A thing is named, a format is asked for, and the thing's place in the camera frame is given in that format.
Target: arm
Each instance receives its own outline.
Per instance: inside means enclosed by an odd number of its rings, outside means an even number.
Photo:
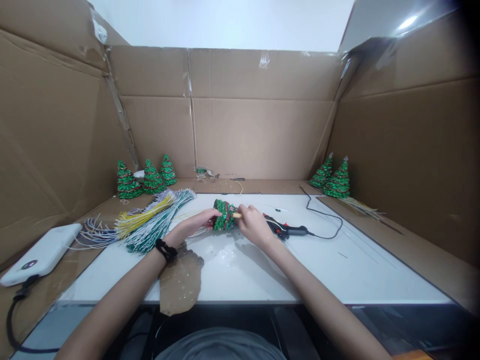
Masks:
[[[163,241],[170,247],[178,248],[199,228],[208,226],[209,219],[221,215],[215,209],[205,210],[179,223]],[[164,256],[156,248],[145,255],[83,319],[55,359],[100,359],[140,305],[165,264]]]
[[[240,205],[242,234],[257,245],[295,285],[308,311],[347,359],[391,359],[391,356],[325,285],[303,266],[272,233],[252,205]]]

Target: white wall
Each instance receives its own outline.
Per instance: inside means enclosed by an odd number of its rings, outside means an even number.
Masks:
[[[131,45],[337,52],[354,0],[89,0]]]

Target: brown paper scrap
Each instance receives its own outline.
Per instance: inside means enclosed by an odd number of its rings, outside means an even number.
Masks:
[[[190,310],[199,298],[204,260],[187,249],[185,242],[178,248],[175,261],[160,274],[160,312],[167,316]]]

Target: white power bank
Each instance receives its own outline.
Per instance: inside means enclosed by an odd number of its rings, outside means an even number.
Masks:
[[[32,275],[49,274],[80,230],[82,225],[78,223],[50,229],[2,276],[0,284],[9,287],[24,283]]]

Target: black wristband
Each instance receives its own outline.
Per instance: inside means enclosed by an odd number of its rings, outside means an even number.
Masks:
[[[177,249],[168,246],[162,239],[158,239],[155,242],[155,247],[163,255],[167,263],[173,263],[173,261],[177,257]]]

